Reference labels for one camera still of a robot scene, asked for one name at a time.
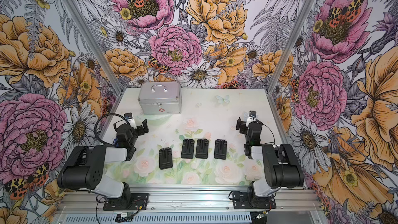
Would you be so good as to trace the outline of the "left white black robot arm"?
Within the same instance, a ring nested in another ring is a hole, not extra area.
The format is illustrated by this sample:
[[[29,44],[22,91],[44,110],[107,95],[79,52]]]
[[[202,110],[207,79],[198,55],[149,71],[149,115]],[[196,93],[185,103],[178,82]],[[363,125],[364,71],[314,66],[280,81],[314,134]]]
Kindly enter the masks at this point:
[[[96,146],[76,146],[57,178],[62,189],[92,192],[104,197],[105,211],[143,211],[147,207],[148,194],[134,194],[128,183],[106,175],[106,164],[128,162],[136,152],[139,136],[149,132],[147,120],[136,125],[132,114],[120,116],[121,125],[114,125],[116,141],[107,143],[98,135]]]

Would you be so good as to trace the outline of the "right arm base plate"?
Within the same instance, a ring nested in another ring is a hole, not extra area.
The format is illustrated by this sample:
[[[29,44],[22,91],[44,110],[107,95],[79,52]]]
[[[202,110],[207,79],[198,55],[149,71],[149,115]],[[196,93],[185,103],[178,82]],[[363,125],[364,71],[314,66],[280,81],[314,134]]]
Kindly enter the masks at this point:
[[[262,209],[270,211],[276,208],[274,197],[257,197],[252,193],[231,191],[228,196],[234,209]]]

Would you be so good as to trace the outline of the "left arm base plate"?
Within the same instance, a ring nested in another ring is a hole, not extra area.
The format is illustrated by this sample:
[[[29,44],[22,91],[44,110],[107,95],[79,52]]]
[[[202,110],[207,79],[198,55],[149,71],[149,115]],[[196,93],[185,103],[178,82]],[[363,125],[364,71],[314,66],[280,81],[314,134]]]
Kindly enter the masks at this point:
[[[130,197],[120,197],[106,200],[103,206],[104,211],[136,211],[146,210],[149,199],[148,193],[130,194]]]

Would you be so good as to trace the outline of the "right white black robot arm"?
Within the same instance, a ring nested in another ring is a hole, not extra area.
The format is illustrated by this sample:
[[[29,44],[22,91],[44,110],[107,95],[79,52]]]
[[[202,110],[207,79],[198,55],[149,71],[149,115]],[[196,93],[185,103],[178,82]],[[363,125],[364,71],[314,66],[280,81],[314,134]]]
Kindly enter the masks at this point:
[[[261,132],[266,125],[257,119],[257,113],[250,111],[246,120],[238,118],[236,130],[245,136],[245,155],[251,160],[263,164],[264,175],[253,180],[246,192],[231,191],[229,198],[234,209],[276,208],[275,195],[282,188],[302,187],[303,171],[299,165],[293,147],[289,144],[275,144],[272,141],[261,144]]]

